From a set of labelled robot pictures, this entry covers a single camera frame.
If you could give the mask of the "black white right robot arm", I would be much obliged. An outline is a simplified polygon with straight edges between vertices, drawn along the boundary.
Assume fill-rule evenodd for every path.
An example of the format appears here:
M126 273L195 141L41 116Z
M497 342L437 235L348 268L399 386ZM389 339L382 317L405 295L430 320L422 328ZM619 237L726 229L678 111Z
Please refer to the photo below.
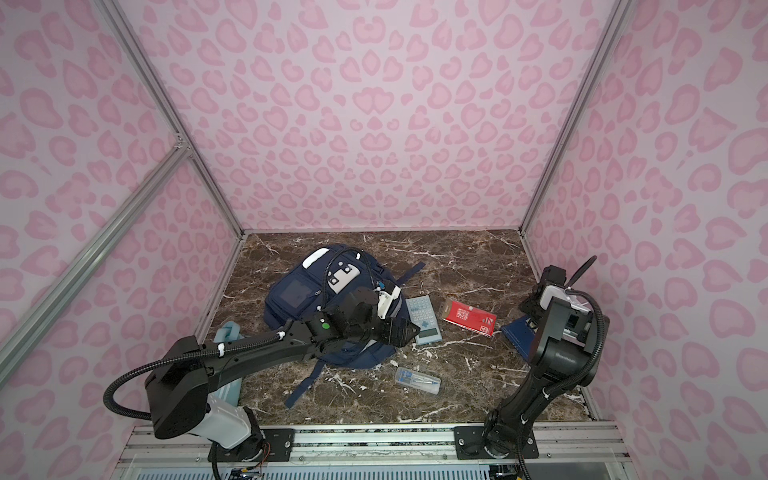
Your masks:
M483 427L453 429L458 459L537 458L537 418L557 397L592 382L606 344L609 318L575 283L596 261L591 256L571 276L560 267L546 267L519 304L525 316L517 323L529 341L529 371L514 393L488 413Z

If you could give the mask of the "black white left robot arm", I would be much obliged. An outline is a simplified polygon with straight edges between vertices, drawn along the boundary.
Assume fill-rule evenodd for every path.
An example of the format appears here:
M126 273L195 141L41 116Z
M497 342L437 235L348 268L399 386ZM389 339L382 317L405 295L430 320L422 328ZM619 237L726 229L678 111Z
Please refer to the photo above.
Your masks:
M210 462L265 458L267 441L253 410L233 406L215 391L261 370L336 354L354 344L408 345L419 327L403 301L381 313L383 297L359 287L331 306L264 334L222 343L179 340L145 382L155 437L206 439Z

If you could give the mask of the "navy blue student backpack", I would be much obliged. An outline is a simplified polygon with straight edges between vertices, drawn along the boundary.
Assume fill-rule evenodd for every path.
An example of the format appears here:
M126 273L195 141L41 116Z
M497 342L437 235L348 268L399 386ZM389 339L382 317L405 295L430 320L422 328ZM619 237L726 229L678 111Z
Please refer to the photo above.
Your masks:
M411 320L403 287L424 267L419 262L396 277L368 252L331 244L305 257L271 287L264 310L268 327L316 320L321 332L342 335L339 348L317 355L312 373L285 399L286 408L325 367L371 369L416 339L420 327Z

